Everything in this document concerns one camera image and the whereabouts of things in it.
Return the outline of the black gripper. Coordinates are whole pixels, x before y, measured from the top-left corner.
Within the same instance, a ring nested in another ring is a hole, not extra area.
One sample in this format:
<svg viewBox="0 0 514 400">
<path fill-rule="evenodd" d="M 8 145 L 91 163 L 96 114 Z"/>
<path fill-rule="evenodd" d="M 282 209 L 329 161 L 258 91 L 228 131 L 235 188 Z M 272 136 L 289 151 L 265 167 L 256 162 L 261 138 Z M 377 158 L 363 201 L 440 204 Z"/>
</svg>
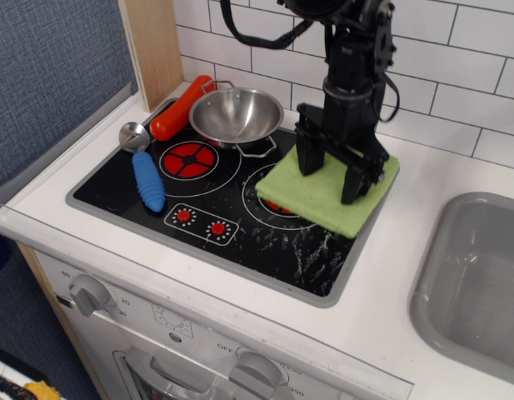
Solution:
<svg viewBox="0 0 514 400">
<path fill-rule="evenodd" d="M 375 138 L 381 121 L 385 91 L 373 89 L 366 96 L 348 93 L 345 98 L 325 95 L 324 106 L 308 103 L 297 106 L 297 159 L 300 172 L 308 176 L 319 170 L 331 154 L 347 165 L 342 203 L 353 204 L 378 183 L 389 159 Z"/>
</svg>

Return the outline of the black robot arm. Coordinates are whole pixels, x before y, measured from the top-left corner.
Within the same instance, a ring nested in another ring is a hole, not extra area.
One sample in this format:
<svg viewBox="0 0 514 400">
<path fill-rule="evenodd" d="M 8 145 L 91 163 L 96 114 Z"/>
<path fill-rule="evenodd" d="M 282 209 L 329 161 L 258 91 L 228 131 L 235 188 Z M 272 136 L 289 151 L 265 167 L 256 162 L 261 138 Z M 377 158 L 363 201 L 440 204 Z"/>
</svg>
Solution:
<svg viewBox="0 0 514 400">
<path fill-rule="evenodd" d="M 389 155 L 377 141 L 396 47 L 390 1 L 286 1 L 298 17 L 325 28 L 328 66 L 323 107 L 298 105 L 297 158 L 302 175 L 319 170 L 326 154 L 345 163 L 342 203 L 351 204 L 379 183 Z"/>
</svg>

